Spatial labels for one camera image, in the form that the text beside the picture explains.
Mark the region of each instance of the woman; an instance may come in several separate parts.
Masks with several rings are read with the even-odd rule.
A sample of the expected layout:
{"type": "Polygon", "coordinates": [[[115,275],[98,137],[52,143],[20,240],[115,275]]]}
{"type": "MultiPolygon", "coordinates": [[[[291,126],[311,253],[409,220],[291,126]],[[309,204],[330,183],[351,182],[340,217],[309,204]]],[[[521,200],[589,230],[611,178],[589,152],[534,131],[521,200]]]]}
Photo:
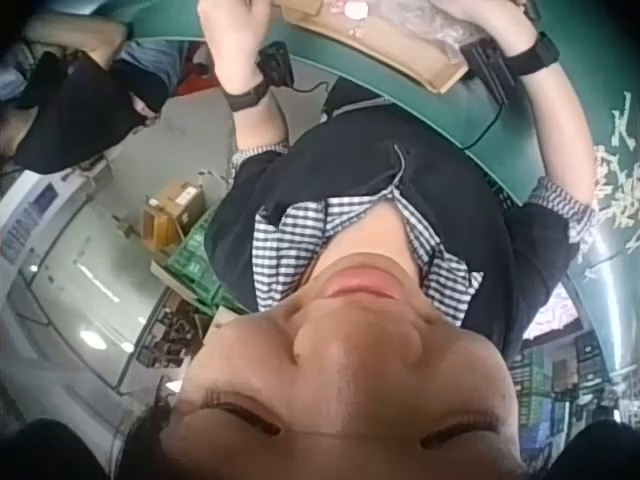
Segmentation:
{"type": "Polygon", "coordinates": [[[126,33],[100,17],[34,16],[24,39],[35,65],[21,45],[0,64],[0,158],[56,173],[155,121],[180,80],[188,42],[125,42],[126,33]]]}
{"type": "MultiPolygon", "coordinates": [[[[507,0],[436,3],[508,57],[538,43],[507,0]]],[[[216,332],[176,406],[131,430],[116,477],[524,478],[505,360],[593,217],[569,80],[549,56],[519,72],[547,177],[503,213],[463,152],[391,106],[335,115],[288,148],[255,65],[269,12],[199,3],[240,149],[207,249],[260,313],[216,332]]]]}

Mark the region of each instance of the green table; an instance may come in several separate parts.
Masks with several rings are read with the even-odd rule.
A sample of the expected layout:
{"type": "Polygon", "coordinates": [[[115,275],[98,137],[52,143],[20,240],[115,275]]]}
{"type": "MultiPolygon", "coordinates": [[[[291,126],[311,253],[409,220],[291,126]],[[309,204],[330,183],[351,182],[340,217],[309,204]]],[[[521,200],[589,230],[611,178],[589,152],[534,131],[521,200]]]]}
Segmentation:
{"type": "MultiPolygon", "coordinates": [[[[200,39],[196,3],[110,0],[99,12],[130,22],[137,38],[200,39]]],[[[561,49],[562,63],[587,111],[596,145],[619,155],[621,169],[630,174],[638,159],[624,141],[618,148],[612,147],[612,110],[622,111],[624,92],[631,93],[628,131],[635,137],[640,72],[631,42],[622,37],[598,4],[591,0],[540,0],[541,26],[561,49]]],[[[297,27],[277,22],[269,34],[269,40],[273,39],[285,40],[297,59],[393,99],[460,146],[475,140],[497,112],[477,80],[460,82],[446,95],[433,95],[369,57],[297,27]]],[[[526,200],[543,170],[524,96],[503,112],[470,155],[516,200],[526,200]]],[[[603,199],[603,205],[610,203],[613,193],[603,199]]],[[[624,245],[638,228],[637,222],[624,229],[612,228],[611,220],[603,223],[593,246],[581,262],[574,262],[565,282],[581,317],[596,329],[612,371],[634,364],[637,358],[640,249],[627,254],[624,245]]]]}

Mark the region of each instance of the nose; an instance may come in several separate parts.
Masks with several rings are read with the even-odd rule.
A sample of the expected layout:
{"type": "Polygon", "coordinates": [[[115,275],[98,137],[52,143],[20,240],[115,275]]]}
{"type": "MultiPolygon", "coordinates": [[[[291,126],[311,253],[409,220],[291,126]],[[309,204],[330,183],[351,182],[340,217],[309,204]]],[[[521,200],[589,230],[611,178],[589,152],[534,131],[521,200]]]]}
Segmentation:
{"type": "Polygon", "coordinates": [[[308,319],[293,344],[299,368],[312,369],[315,376],[339,375],[340,383],[356,389],[409,369],[422,350],[414,324],[363,303],[308,319]]]}

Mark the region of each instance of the wooden tray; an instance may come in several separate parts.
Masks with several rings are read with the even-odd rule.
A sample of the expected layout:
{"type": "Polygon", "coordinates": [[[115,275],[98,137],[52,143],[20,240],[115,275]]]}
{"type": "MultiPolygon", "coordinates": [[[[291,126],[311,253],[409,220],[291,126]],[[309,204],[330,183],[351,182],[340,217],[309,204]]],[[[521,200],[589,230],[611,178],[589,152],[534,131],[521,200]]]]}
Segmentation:
{"type": "Polygon", "coordinates": [[[451,61],[436,45],[404,34],[386,20],[370,16],[357,28],[356,36],[353,34],[356,23],[345,15],[331,13],[326,4],[317,0],[305,0],[300,7],[298,1],[278,1],[285,21],[366,53],[433,93],[445,93],[468,70],[464,60],[451,61]]]}

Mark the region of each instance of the cardboard box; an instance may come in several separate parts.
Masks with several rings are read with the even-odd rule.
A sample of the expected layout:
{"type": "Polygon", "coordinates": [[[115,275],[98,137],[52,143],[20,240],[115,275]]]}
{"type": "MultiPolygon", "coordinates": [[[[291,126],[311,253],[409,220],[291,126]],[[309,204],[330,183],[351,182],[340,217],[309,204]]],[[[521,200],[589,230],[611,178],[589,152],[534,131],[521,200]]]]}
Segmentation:
{"type": "Polygon", "coordinates": [[[204,212],[202,189],[190,182],[174,180],[145,205],[142,241],[152,252],[178,244],[204,212]]]}
{"type": "Polygon", "coordinates": [[[322,0],[276,0],[285,21],[355,48],[416,80],[433,93],[445,93],[469,69],[451,60],[437,45],[404,33],[370,15],[357,24],[343,13],[332,13],[322,0]]]}

